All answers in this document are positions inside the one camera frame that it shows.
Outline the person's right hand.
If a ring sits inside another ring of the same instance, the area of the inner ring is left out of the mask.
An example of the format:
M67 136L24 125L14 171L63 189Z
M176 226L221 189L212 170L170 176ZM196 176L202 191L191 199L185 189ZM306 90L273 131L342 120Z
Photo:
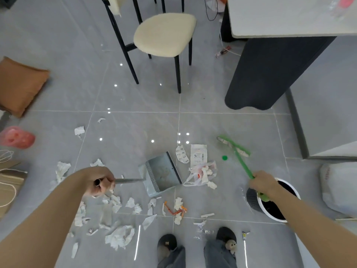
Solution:
M255 173L262 173L262 194L266 195L266 197L270 200L275 200L275 196L280 189L278 181L275 180L271 174L263 170L257 171Z

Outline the green plastic broom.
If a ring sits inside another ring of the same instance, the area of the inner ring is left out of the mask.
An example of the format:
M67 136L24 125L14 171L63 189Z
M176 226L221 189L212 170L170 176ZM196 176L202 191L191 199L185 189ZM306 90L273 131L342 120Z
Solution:
M246 148L244 148L243 146L235 143L233 140L231 140L230 138L228 138L225 135L219 135L216 138L219 142L221 142L224 145L227 145L230 149L233 150L235 156L237 157L239 163L241 164L243 170L245 171L245 173L247 174L248 178L250 180L255 179L255 176L253 175L252 171L249 169L249 167L247 166L247 164L244 162L242 157L249 157L251 155L250 151L248 151ZM261 193L261 192L257 192L255 190L252 190L251 188L247 189L246 191L246 195L245 195L245 200L247 201L247 203L249 204L253 204L255 202L258 202L258 199L261 200L261 202L269 202L270 198Z

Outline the grey metal dustpan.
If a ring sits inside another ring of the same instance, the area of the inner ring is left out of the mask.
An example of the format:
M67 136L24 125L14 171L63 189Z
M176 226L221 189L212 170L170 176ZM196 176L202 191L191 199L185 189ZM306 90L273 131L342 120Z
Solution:
M138 171L140 179L115 179L115 184L142 182L151 198L158 197L163 192L182 184L168 151L139 165Z

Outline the person's left forearm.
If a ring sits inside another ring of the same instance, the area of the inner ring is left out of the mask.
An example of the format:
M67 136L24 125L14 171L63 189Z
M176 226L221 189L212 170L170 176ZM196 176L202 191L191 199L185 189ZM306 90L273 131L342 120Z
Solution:
M0 268L54 268L94 167L67 177L0 242Z

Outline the person's right forearm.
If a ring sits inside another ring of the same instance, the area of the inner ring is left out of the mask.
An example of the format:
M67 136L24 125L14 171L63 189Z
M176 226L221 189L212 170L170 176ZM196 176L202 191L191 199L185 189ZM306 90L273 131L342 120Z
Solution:
M357 268L357 235L307 205L277 181L265 193L320 268Z

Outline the scattered white paper scraps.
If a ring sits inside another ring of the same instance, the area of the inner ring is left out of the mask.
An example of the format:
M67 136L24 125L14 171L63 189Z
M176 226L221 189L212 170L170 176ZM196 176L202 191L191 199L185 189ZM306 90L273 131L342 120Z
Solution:
M108 167L116 178L141 178L139 165L162 153L169 152L176 170L185 182L190 175L190 163L179 162L175 155L178 145L188 151L193 144L193 131L181 126L189 114L174 112L115 112L104 117L104 113L79 112L67 121L56 124L55 150L61 152L59 160L73 163L70 172L90 166L90 163ZM104 117L96 122L96 117ZM94 237L100 245L110 250L133 250L138 235L154 234L156 229L183 229L189 222L204 221L204 214L215 213L208 218L218 218L218 190L208 186L185 187L182 184L163 192L156 200L156 207L142 182L116 185L114 196L87 199L87 214L91 218L86 229L94 227ZM163 203L176 212L181 206L187 208L183 217L171 215Z

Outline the person's right slipper with plush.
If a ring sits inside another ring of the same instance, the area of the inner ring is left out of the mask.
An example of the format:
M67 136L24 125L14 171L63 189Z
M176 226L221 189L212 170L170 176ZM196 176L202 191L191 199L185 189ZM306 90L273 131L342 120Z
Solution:
M235 256L237 251L237 238L234 232L225 226L218 229L216 239L224 243L225 248Z

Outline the clear plastic wrapper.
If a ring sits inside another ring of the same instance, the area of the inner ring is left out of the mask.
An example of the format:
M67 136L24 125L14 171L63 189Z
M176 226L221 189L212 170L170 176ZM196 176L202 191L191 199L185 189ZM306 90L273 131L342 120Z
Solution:
M194 239L205 242L209 239L215 238L215 231L206 228L206 221L202 221L200 223L194 222Z

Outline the crumpled white printed wrapper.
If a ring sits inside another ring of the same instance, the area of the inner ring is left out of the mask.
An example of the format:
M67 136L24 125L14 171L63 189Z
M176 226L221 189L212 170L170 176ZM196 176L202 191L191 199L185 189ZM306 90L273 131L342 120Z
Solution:
M184 164L187 164L190 162L189 158L186 155L185 149L183 148L182 145L178 145L175 152L176 152L176 157L177 157L178 161L180 161Z

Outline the person's leg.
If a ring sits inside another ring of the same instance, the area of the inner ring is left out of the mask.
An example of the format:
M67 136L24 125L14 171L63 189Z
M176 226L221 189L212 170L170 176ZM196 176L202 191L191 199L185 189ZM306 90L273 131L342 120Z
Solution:
M157 268L186 268L186 249L183 246L170 251L167 247L157 248Z
M235 256L225 247L222 240L208 240L204 247L206 268L237 268Z

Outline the person's left leg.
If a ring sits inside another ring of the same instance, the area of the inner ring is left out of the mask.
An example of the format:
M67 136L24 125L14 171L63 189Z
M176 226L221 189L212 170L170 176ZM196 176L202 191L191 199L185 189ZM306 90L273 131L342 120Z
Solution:
M167 247L157 248L157 268L186 268L186 249L183 246L170 251Z

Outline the brown paper bag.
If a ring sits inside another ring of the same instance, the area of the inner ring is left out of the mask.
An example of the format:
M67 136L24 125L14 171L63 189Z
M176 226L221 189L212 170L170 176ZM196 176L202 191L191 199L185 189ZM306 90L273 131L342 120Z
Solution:
M15 159L0 162L0 221L12 207L27 178L27 171L15 169L20 163Z

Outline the red and white packet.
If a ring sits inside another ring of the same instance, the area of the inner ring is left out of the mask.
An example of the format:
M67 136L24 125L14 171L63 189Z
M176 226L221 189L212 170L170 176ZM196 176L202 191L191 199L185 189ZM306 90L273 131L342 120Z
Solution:
M218 58L218 57L220 57L220 56L222 56L222 55L224 55L224 54L230 52L230 49L231 49L230 46L227 46L227 47L221 49L220 52L216 53L215 57Z

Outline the black chair with cream seat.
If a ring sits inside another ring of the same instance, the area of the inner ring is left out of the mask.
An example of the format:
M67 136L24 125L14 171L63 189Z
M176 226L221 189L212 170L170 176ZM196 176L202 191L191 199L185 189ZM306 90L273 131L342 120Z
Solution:
M189 47L189 65L192 65L192 38L197 19L187 13L161 13L142 20L137 0L132 0L139 22L133 42L125 44L119 31L115 16L121 16L122 3L125 0L101 0L105 6L111 25L127 61L136 84L139 84L136 72L128 52L139 49L143 53L162 58L174 58L177 90L181 94L181 75L179 55Z

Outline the black chair legs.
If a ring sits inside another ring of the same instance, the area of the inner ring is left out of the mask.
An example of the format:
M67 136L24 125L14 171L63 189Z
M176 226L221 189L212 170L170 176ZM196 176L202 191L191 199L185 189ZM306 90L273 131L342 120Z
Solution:
M161 0L162 12L166 13L165 0ZM181 11L185 12L185 0L181 0Z

